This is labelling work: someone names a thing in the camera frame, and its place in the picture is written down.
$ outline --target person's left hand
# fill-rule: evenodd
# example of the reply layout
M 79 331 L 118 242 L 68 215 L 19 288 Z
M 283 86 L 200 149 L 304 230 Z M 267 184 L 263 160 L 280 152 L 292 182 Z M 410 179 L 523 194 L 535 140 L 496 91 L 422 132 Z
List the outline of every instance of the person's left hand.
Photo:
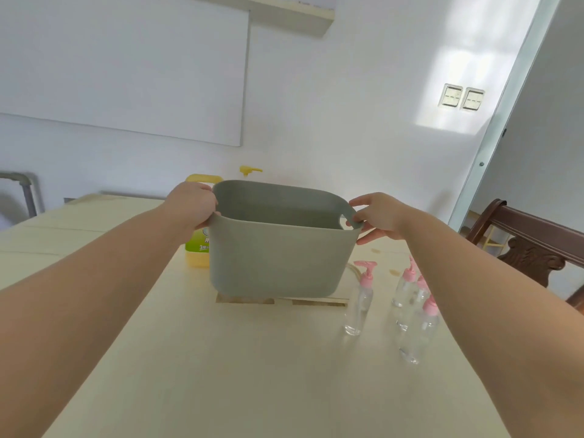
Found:
M 193 231 L 208 225 L 208 219 L 218 204 L 207 184 L 184 182 L 168 194 L 161 208 L 176 219 L 177 224 L 185 226 L 185 236 L 188 236 L 185 241 L 188 241 Z

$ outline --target green label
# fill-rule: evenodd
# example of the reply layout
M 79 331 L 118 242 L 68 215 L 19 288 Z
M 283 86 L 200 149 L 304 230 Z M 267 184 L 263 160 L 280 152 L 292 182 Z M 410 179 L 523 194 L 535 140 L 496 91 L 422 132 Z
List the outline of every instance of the green label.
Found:
M 209 228 L 195 231 L 190 241 L 185 244 L 185 249 L 189 252 L 209 253 Z

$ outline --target hand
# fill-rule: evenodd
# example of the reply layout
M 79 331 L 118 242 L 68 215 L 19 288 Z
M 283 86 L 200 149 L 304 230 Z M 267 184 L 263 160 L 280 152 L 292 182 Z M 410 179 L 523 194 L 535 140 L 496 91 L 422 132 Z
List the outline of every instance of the hand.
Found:
M 357 240 L 358 245 L 369 243 L 382 236 L 389 236 L 392 239 L 403 239 L 399 235 L 398 228 L 402 221 L 405 220 L 408 211 L 412 210 L 411 207 L 381 192 L 357 197 L 349 201 L 349 204 L 353 207 L 367 206 L 358 211 L 354 215 L 353 220 L 357 222 L 363 221 L 365 223 L 362 232 L 374 229 L 367 235 L 359 238 Z
M 176 186 L 160 207 L 176 224 L 185 226 L 186 242 L 193 231 L 208 226 L 208 219 L 218 204 L 210 186 L 185 182 Z

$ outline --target wooden chair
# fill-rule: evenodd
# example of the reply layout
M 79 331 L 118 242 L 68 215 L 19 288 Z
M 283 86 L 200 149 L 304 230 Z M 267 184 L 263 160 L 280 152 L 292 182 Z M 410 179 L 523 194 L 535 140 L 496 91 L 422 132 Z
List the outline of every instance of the wooden chair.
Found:
M 548 286 L 550 272 L 562 270 L 566 261 L 584 267 L 584 234 L 548 220 L 526 214 L 494 200 L 481 214 L 467 236 L 478 244 L 486 230 L 494 226 L 514 236 L 509 251 L 499 259 L 542 286 Z M 566 301 L 584 314 L 584 286 Z

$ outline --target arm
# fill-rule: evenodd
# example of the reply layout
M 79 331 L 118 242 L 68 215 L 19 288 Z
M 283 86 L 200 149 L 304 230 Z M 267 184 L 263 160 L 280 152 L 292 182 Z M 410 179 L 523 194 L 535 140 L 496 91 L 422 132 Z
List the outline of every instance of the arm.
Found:
M 514 438 L 582 436 L 584 316 L 433 216 L 382 193 L 359 239 L 405 239 L 461 350 Z
M 43 435 L 215 204 L 208 186 L 179 184 L 156 209 L 0 292 L 0 436 Z

